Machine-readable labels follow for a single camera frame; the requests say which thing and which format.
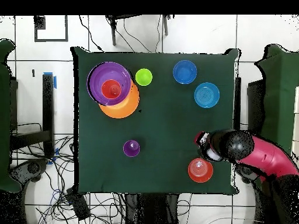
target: floor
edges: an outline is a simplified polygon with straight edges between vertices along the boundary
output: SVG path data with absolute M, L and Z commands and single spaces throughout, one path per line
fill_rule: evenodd
M 79 16 L 68 16 L 68 42 L 34 42 L 34 23 L 32 16 L 0 16 L 0 38 L 10 39 L 16 44 L 16 50 L 8 57 L 12 75 L 19 82 L 18 88 L 18 123 L 42 123 L 42 84 L 44 72 L 52 72 L 57 77 L 55 98 L 55 139 L 72 138 L 74 118 L 74 79 L 72 46 L 80 46 L 90 51 L 97 51 L 96 45 L 104 51 L 131 51 L 131 48 L 117 33 L 116 43 L 112 46 L 112 35 L 104 16 L 81 16 L 82 23 L 89 27 L 91 35 L 84 28 Z M 64 39 L 65 16 L 46 16 L 46 29 L 38 30 L 38 39 Z M 299 50 L 299 17 L 290 15 L 175 15 L 168 20 L 168 36 L 161 41 L 162 18 L 159 15 L 142 15 L 125 20 L 126 30 L 138 38 L 150 51 L 164 53 L 208 53 L 222 54 L 229 48 L 238 48 L 242 55 L 239 63 L 241 88 L 241 122 L 246 129 L 247 96 L 249 82 L 262 79 L 262 74 L 254 62 L 262 59 L 264 48 L 268 44 L 280 44 L 289 51 Z M 124 20 L 117 22 L 117 31 L 127 40 L 134 51 L 147 50 L 130 37 L 124 30 Z M 25 125 L 18 128 L 19 133 L 38 131 L 38 125 Z M 62 153 L 72 155 L 68 145 Z M 22 162 L 28 155 L 14 153 L 12 166 Z M 66 188 L 74 182 L 74 165 L 67 164 L 63 178 Z M 47 165 L 47 173 L 54 189 L 57 188 L 57 171 L 52 164 Z M 41 214 L 51 204 L 53 190 L 46 174 L 37 183 L 30 183 L 26 193 L 26 214 L 29 224 L 38 224 Z M 192 195 L 181 194 L 178 206 L 180 224 L 252 224 L 255 212 L 255 199 L 252 187 L 244 184 L 239 175 L 235 176 L 235 185 L 239 194 L 227 195 Z M 91 212 L 98 215 L 116 215 L 117 209 L 110 204 L 111 194 L 86 195 Z M 72 210 L 65 210 L 65 217 L 74 215 Z M 113 224 L 120 224 L 120 214 L 112 218 Z M 71 219 L 69 224 L 104 224 L 94 216 L 85 222 Z M 50 224 L 67 224 L 66 221 L 51 220 Z

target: green tablecloth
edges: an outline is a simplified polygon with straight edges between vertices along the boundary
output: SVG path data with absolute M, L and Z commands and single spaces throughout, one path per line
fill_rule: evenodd
M 7 56 L 15 49 L 10 40 L 0 39 L 0 190 L 18 192 L 21 187 L 13 180 L 8 169 L 10 165 L 10 133 L 11 133 L 11 102 L 10 81 L 11 75 L 7 66 Z
M 79 191 L 236 193 L 229 163 L 214 163 L 213 176 L 206 183 L 192 181 L 187 168 L 198 157 L 193 139 L 199 131 L 232 128 L 237 49 L 226 55 L 71 50 L 74 66 L 78 67 L 74 76 L 79 77 Z M 190 60 L 197 66 L 197 77 L 189 85 L 173 78 L 173 67 L 180 60 Z M 91 69 L 105 61 L 122 64 L 133 75 L 140 68 L 148 68 L 153 74 L 150 85 L 137 84 L 140 103 L 127 118 L 105 115 L 86 89 Z M 203 82 L 214 83 L 220 90 L 219 102 L 213 108 L 201 108 L 194 100 L 195 88 Z M 140 143 L 137 157 L 123 153 L 123 144 L 129 139 Z
M 276 44 L 268 45 L 263 60 L 256 65 L 266 82 L 265 121 L 260 135 L 277 143 L 290 155 L 295 88 L 299 86 L 299 53 L 287 52 Z

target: orange plate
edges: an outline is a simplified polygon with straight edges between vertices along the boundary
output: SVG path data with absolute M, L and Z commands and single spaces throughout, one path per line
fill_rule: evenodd
M 127 97 L 114 106 L 103 106 L 99 104 L 101 110 L 111 118 L 126 118 L 131 115 L 139 104 L 139 91 L 131 80 L 131 90 Z

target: blue bowl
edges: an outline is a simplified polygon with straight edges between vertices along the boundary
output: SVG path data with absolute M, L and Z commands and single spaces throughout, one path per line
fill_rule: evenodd
M 173 77 L 178 83 L 190 84 L 197 74 L 196 66 L 188 60 L 179 61 L 173 68 Z
M 215 106 L 220 98 L 220 92 L 216 85 L 210 82 L 204 82 L 195 90 L 195 102 L 203 108 L 210 108 Z

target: purple bowl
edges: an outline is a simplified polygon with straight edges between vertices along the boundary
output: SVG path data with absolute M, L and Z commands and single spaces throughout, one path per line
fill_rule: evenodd
M 115 99 L 108 99 L 102 94 L 101 88 L 105 81 L 116 80 L 121 86 L 121 93 Z M 91 98 L 99 104 L 113 106 L 127 97 L 131 86 L 131 76 L 125 67 L 115 62 L 104 62 L 95 66 L 87 79 L 87 90 Z
M 139 154 L 140 146 L 135 140 L 129 140 L 124 144 L 123 150 L 126 156 L 135 157 Z

